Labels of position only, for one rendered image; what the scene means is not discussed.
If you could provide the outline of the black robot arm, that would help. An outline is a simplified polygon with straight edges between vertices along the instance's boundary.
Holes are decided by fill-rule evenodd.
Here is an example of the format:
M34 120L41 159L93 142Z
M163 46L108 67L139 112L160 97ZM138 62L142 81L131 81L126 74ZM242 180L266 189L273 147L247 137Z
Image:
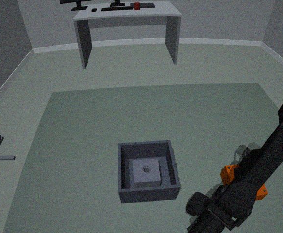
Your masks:
M283 104L278 116L278 127L260 149L246 154L240 167L234 169L235 179L230 185L225 185L213 200L201 192L189 199L187 213L201 218L190 233L221 233L225 227L231 231L250 216L257 191L283 162Z

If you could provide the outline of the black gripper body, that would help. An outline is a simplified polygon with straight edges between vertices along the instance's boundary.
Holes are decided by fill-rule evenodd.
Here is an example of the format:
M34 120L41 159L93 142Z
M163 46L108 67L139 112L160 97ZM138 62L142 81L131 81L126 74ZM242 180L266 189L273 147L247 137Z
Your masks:
M219 188L216 190L216 192L215 192L215 196L222 190L222 188L223 188L224 186L223 185L221 185L221 186L219 186ZM194 224L195 225L195 224ZM193 226L194 226L193 225ZM190 228L190 230L193 228L193 226ZM187 232L187 233L190 233L190 230Z

